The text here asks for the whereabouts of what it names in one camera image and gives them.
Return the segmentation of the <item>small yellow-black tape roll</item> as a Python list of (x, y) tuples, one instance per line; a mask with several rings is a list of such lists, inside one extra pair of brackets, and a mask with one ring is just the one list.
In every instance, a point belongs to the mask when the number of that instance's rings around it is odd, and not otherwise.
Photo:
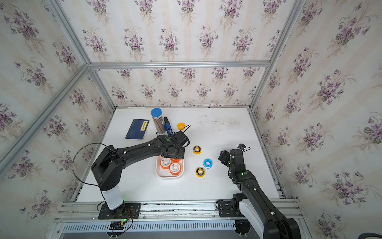
[(200, 146), (198, 146), (198, 145), (194, 146), (194, 148), (193, 148), (194, 154), (199, 155), (201, 152), (202, 152), (202, 149)]
[(198, 167), (197, 170), (196, 170), (196, 176), (198, 178), (203, 178), (206, 174), (206, 171), (203, 167)]

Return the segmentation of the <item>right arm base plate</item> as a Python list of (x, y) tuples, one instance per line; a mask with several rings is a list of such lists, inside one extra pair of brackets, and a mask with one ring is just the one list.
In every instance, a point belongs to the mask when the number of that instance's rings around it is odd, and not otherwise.
[(218, 210), (220, 218), (244, 217), (231, 201), (217, 200), (215, 208)]

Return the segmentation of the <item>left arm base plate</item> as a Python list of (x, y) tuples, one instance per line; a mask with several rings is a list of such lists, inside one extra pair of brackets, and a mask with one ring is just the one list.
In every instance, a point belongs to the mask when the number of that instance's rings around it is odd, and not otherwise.
[(99, 210), (99, 220), (122, 220), (122, 219), (138, 219), (142, 204), (141, 203), (123, 203), (118, 208), (110, 210), (106, 203)]

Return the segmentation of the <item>orange sealing tape roll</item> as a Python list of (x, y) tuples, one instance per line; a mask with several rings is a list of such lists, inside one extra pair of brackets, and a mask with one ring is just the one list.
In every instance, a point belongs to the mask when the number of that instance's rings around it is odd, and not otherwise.
[(170, 165), (169, 170), (172, 175), (177, 176), (181, 173), (182, 167), (178, 162), (174, 162)]
[(181, 159), (172, 159), (172, 158), (171, 158), (171, 161), (172, 161), (172, 163), (174, 163), (174, 162), (180, 162)]
[(162, 159), (160, 160), (160, 167), (161, 167), (162, 169), (164, 169), (164, 170), (169, 169), (170, 166), (171, 166), (171, 164), (172, 164), (172, 161), (171, 161), (171, 159), (169, 159), (169, 158), (162, 158)]

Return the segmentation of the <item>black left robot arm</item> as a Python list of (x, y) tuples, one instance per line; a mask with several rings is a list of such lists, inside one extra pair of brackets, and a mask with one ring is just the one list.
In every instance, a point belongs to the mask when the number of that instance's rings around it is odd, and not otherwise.
[(189, 144), (189, 138), (179, 131), (172, 136), (158, 135), (134, 146), (106, 146), (93, 162), (91, 171), (108, 209), (114, 211), (124, 203), (119, 183), (126, 167), (154, 156), (183, 160)]

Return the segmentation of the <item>yellow tape roll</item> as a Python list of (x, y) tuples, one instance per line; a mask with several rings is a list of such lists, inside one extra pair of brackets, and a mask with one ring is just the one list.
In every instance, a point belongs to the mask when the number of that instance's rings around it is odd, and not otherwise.
[(177, 127), (178, 127), (179, 130), (182, 130), (185, 127), (185, 124), (184, 123), (179, 123), (177, 125)]

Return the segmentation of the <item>white plastic storage box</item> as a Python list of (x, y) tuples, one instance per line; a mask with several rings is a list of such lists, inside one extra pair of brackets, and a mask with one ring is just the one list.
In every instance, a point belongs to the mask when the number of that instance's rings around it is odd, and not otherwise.
[(179, 178), (182, 176), (182, 174), (184, 173), (184, 160), (181, 160), (180, 162), (178, 162), (182, 167), (181, 173), (177, 176), (174, 176), (170, 173), (169, 169), (164, 170), (160, 167), (160, 160), (162, 158), (164, 158), (164, 157), (157, 156), (157, 159), (156, 159), (156, 174), (159, 178), (161, 178), (161, 179), (176, 179), (176, 178)]

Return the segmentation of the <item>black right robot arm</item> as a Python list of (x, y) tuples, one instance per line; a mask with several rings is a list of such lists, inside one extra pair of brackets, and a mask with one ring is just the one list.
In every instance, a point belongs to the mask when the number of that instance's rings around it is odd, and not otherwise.
[(251, 229), (261, 239), (301, 239), (298, 223), (281, 213), (261, 189), (254, 174), (246, 169), (244, 148), (223, 150), (218, 160), (228, 167), (228, 176), (239, 189), (230, 201), (215, 205), (221, 218), (239, 217), (235, 232), (246, 235)]

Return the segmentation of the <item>blue-centred orange tape roll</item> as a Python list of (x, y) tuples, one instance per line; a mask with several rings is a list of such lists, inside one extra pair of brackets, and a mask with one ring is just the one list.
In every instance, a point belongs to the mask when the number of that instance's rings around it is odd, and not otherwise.
[(210, 168), (212, 168), (212, 165), (213, 165), (212, 160), (210, 160), (210, 159), (205, 159), (204, 160), (204, 168), (210, 169)]

